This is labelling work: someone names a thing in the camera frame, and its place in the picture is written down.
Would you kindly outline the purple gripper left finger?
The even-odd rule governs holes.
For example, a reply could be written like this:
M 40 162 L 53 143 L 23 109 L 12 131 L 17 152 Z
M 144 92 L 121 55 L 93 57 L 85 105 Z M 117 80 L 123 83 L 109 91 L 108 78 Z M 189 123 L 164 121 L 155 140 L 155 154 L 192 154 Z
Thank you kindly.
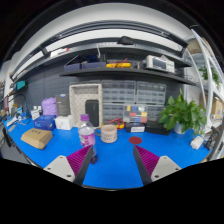
M 81 186 L 92 156 L 93 146 L 89 145 L 69 156 L 59 155 L 44 170 Z

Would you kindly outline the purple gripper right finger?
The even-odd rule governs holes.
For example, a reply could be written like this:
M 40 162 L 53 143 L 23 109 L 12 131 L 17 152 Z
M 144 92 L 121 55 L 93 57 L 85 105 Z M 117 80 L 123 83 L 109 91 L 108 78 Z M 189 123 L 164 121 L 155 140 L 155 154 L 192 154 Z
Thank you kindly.
M 133 156 L 143 185 L 155 182 L 180 170 L 180 167 L 168 156 L 159 157 L 137 145 L 133 147 Z

